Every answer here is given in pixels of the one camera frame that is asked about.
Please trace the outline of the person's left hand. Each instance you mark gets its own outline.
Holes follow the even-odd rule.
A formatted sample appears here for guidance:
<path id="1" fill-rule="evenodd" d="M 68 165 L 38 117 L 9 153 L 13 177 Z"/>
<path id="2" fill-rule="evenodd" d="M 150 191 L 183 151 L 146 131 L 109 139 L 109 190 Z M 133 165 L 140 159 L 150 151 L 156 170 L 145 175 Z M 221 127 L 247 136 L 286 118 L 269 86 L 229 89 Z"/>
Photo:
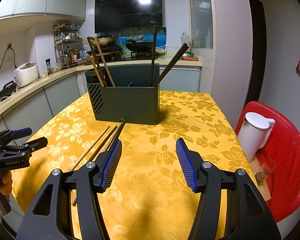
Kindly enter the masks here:
<path id="1" fill-rule="evenodd" d="M 1 178 L 0 192 L 7 196 L 12 192 L 12 173 L 11 171 L 6 171 Z"/>

